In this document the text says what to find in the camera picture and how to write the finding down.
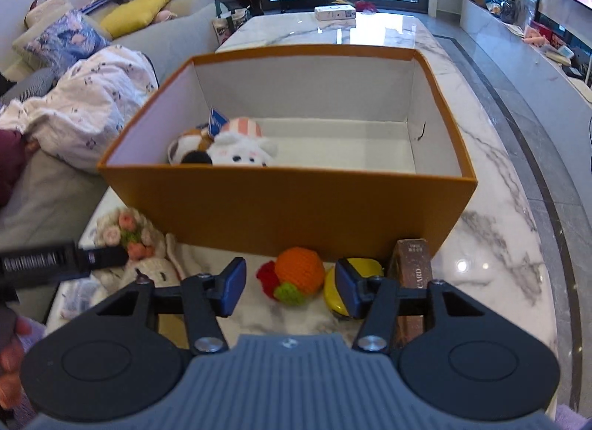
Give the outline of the person left hand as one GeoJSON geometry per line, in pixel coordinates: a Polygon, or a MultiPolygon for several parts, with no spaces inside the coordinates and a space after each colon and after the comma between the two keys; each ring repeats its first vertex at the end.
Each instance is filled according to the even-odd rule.
{"type": "Polygon", "coordinates": [[[22,398],[20,367],[24,359],[24,349],[20,337],[31,333],[31,325],[27,319],[18,317],[14,334],[10,343],[1,352],[0,379],[1,407],[5,410],[19,406],[22,398]]]}

